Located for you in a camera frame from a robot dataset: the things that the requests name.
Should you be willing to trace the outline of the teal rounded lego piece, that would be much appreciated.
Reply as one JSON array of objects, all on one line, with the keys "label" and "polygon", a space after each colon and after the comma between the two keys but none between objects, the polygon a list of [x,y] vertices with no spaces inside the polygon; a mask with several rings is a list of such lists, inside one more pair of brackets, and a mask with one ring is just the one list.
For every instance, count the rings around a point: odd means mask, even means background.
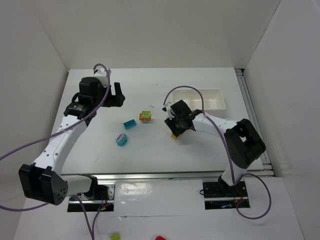
[{"label": "teal rounded lego piece", "polygon": [[119,146],[119,147],[123,147],[128,141],[128,137],[125,133],[121,133],[117,139],[116,139],[116,144]]}]

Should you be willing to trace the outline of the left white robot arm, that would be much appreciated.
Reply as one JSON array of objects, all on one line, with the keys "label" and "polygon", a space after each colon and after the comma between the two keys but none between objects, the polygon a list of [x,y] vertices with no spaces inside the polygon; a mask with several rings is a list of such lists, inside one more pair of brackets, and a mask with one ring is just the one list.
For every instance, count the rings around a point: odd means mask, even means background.
[{"label": "left white robot arm", "polygon": [[32,164],[23,164],[19,179],[26,198],[47,204],[59,205],[66,197],[84,194],[94,199],[101,186],[98,179],[89,174],[63,178],[63,166],[81,134],[96,116],[96,108],[121,107],[125,101],[119,82],[114,83],[115,93],[104,87],[96,77],[84,77],[79,83],[79,91],[66,107],[58,128],[43,152]]}]

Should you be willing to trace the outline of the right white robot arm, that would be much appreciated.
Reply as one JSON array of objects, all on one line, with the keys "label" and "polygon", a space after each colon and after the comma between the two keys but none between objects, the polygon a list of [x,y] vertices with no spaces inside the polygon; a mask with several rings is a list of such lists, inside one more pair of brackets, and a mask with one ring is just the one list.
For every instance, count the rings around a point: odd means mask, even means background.
[{"label": "right white robot arm", "polygon": [[262,138],[246,118],[233,121],[215,117],[200,109],[191,110],[183,100],[167,103],[162,110],[167,113],[164,122],[174,138],[187,130],[221,138],[229,166],[218,178],[218,186],[225,193],[235,188],[249,166],[266,151]]}]

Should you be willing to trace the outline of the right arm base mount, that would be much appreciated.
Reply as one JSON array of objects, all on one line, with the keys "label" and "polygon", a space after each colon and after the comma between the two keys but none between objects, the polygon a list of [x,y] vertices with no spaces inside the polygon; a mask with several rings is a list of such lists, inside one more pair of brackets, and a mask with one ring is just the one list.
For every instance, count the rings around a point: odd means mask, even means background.
[{"label": "right arm base mount", "polygon": [[247,186],[241,181],[237,186],[228,192],[223,192],[219,188],[217,181],[203,182],[199,191],[204,197],[205,210],[222,210],[238,208],[250,208]]}]

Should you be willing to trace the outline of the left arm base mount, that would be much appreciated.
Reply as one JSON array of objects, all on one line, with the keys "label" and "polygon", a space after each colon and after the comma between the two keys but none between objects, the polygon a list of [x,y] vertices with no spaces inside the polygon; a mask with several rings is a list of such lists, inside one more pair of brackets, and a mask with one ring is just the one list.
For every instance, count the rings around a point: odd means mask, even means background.
[{"label": "left arm base mount", "polygon": [[113,212],[116,184],[111,181],[99,181],[92,195],[77,193],[84,209],[88,213]]}]

